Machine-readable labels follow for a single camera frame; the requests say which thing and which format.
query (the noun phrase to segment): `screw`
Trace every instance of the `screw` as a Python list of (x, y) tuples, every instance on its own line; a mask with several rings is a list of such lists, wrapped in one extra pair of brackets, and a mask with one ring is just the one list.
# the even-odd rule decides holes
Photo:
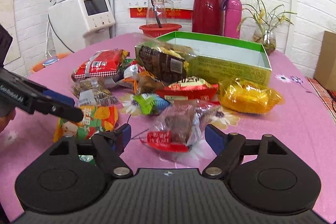
[(113, 170), (113, 173), (115, 173), (117, 176), (125, 176), (130, 173), (130, 170), (126, 167), (117, 167), (115, 170)]
[(209, 167), (207, 170), (205, 170), (205, 173), (210, 176), (217, 176), (222, 173), (222, 170), (218, 167)]

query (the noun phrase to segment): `pink tablecloth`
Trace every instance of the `pink tablecloth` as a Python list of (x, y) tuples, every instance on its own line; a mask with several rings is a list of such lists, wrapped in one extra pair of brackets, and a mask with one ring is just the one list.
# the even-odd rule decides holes
[[(136, 41), (130, 35), (122, 35), (71, 54), (54, 65), (32, 75), (31, 80), (56, 92), (71, 96), (70, 74), (74, 68), (92, 56), (97, 50), (123, 48), (134, 55)], [(225, 133), (238, 132), (248, 139), (260, 139), (271, 133), (301, 157), (320, 176), (322, 190), (314, 210), (329, 222), (336, 220), (336, 127), (330, 114), (314, 94), (299, 70), (280, 52), (270, 56), (273, 69), (270, 86), (285, 97), (284, 105), (276, 106), (265, 116), (250, 116), (222, 109), (212, 123)], [(129, 120), (132, 135), (148, 128), (152, 117), (140, 115), (140, 109), (132, 104), (128, 90), (117, 90), (115, 95), (122, 101), (119, 124)], [(14, 191), (19, 173), (44, 152), (51, 144), (56, 118), (36, 113), (29, 116), (18, 111), (3, 133), (0, 134), (0, 202), (8, 218), (14, 220), (22, 212)], [(185, 168), (196, 167), (201, 171), (215, 157), (205, 142), (200, 141), (188, 154), (167, 159), (166, 155), (143, 146), (139, 140), (131, 140), (122, 155), (123, 160), (136, 171), (137, 168)]]

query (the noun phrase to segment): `open box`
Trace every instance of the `open box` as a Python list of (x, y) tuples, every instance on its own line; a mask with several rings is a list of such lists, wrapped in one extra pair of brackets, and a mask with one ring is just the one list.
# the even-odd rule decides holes
[(171, 32), (157, 39), (189, 46), (198, 51), (190, 74), (211, 84), (228, 76), (240, 77), (256, 84), (268, 85), (272, 68), (263, 45), (217, 35)]

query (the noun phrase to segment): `red thermos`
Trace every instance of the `red thermos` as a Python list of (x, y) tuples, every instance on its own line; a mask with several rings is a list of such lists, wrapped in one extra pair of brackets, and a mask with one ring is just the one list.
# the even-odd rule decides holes
[(192, 32), (223, 35), (225, 1), (195, 0)]

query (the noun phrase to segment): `glass vase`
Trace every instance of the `glass vase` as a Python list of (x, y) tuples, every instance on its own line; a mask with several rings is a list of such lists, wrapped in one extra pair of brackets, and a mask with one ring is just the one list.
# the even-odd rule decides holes
[(260, 27), (257, 25), (252, 41), (263, 44), (266, 53), (270, 55), (277, 48), (276, 29), (266, 24)]

